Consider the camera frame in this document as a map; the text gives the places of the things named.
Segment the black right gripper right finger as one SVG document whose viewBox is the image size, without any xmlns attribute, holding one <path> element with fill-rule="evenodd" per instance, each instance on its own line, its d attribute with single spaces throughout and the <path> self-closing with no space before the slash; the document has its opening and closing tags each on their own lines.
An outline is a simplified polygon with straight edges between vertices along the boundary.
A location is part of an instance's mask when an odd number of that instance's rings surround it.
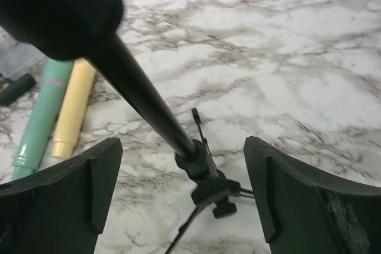
<svg viewBox="0 0 381 254">
<path fill-rule="evenodd" d="M 244 157 L 272 253 L 380 253 L 380 188 L 295 159 L 258 137 Z"/>
</svg>

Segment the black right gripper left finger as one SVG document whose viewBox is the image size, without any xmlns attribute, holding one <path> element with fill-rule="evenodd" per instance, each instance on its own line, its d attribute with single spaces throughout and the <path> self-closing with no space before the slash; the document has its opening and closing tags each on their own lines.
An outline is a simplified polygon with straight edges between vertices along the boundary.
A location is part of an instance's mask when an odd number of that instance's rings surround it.
<svg viewBox="0 0 381 254">
<path fill-rule="evenodd" d="M 1 185 L 1 253 L 93 253 L 120 169 L 120 139 Z"/>
</svg>

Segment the cream yellow microphone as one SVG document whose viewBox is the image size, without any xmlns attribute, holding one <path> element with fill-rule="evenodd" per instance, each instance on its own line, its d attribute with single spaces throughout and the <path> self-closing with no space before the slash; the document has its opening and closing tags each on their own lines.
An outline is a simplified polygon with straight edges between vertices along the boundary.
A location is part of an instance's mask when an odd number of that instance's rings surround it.
<svg viewBox="0 0 381 254">
<path fill-rule="evenodd" d="M 96 70 L 85 59 L 77 59 L 58 117 L 51 156 L 71 158 L 85 117 Z"/>
</svg>

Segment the mint green microphone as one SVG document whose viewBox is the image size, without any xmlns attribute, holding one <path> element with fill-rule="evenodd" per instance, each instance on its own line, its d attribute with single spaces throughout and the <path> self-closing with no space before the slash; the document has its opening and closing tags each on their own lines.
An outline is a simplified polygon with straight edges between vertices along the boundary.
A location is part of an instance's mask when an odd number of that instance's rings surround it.
<svg viewBox="0 0 381 254">
<path fill-rule="evenodd" d="M 12 180 L 33 174 L 44 156 L 55 120 L 60 112 L 73 61 L 48 60 L 33 111 L 13 160 Z"/>
</svg>

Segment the black tripod shock mount stand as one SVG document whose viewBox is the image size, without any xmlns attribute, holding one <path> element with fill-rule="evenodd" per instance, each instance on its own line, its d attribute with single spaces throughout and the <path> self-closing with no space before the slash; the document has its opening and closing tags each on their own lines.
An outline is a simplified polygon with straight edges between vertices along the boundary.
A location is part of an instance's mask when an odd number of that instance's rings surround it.
<svg viewBox="0 0 381 254">
<path fill-rule="evenodd" d="M 230 196 L 251 198 L 219 171 L 206 138 L 191 139 L 117 36 L 122 0 L 1 0 L 1 26 L 17 41 L 63 61 L 87 59 L 132 108 L 172 147 L 177 166 L 196 183 L 195 210 L 179 228 L 171 253 L 190 224 L 208 205 L 216 218 L 236 212 Z"/>
</svg>

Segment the clear plastic screw organizer box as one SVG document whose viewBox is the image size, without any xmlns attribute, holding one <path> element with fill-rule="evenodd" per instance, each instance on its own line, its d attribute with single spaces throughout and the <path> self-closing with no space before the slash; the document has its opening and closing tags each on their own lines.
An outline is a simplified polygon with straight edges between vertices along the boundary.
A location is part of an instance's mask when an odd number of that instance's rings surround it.
<svg viewBox="0 0 381 254">
<path fill-rule="evenodd" d="M 27 73 L 45 56 L 32 45 L 20 43 L 1 28 L 1 76 L 11 81 Z"/>
</svg>

